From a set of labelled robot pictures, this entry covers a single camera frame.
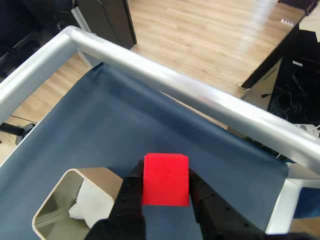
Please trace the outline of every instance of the red block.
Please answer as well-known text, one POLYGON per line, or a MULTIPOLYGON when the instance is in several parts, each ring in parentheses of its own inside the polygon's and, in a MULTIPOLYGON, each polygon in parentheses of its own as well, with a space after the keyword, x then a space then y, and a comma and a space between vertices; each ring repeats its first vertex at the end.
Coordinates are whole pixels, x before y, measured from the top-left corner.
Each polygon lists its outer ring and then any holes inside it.
POLYGON ((189 159, 182 154, 144 157, 143 205, 189 206, 189 159))

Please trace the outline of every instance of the black cabinet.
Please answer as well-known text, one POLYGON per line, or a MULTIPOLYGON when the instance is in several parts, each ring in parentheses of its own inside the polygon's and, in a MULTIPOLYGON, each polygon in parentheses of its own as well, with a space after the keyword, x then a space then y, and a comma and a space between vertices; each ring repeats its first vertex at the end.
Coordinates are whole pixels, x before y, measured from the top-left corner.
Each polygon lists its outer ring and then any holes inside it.
MULTIPOLYGON (((100 0, 99 2, 97 0, 78 0, 77 2, 91 31, 110 42, 127 49, 132 48, 137 40, 127 1, 100 0)), ((79 28, 73 14, 59 12, 54 8, 52 0, 23 0, 23 3, 39 23, 53 35, 70 25, 79 28)))

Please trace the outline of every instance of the beige container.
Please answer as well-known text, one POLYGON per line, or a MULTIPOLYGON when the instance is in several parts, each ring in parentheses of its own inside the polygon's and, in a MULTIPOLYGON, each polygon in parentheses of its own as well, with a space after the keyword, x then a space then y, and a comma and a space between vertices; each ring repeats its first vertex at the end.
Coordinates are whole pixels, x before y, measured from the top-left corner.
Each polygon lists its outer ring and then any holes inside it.
POLYGON ((104 192, 113 206, 122 178, 104 167, 70 169, 64 173, 33 217, 32 228, 41 239, 81 240, 86 237, 90 230, 86 222, 69 217, 69 209, 76 203, 84 179, 104 192))

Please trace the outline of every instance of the silver metal bar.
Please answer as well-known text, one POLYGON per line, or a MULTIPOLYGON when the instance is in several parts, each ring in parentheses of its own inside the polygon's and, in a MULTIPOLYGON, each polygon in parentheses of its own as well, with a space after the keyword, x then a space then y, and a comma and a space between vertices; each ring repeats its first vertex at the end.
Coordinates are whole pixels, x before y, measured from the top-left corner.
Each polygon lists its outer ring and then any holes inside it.
POLYGON ((265 233, 286 234, 295 215, 301 187, 286 179, 274 205, 265 233))
POLYGON ((0 83, 0 124, 77 51, 65 29, 0 83))
POLYGON ((76 6, 75 8, 72 8, 71 13, 82 30, 92 33, 79 7, 76 6))
POLYGON ((77 50, 230 126, 320 174, 319 138, 218 89, 69 26, 0 84, 0 123, 77 50))

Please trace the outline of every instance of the blue fabric surface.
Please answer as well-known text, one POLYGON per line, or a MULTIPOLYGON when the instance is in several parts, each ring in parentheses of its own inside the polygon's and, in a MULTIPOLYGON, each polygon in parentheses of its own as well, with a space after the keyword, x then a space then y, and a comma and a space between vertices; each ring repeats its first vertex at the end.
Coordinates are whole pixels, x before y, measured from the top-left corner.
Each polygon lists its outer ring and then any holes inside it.
POLYGON ((295 219, 320 217, 320 189, 303 187, 294 212, 295 219))
MULTIPOLYGON (((264 230, 287 165, 162 93, 100 64, 66 94, 0 167, 0 239, 36 239, 32 218, 63 173, 107 167, 124 177, 147 153, 189 167, 264 230)), ((145 206, 147 239, 199 239, 192 206, 145 206)))

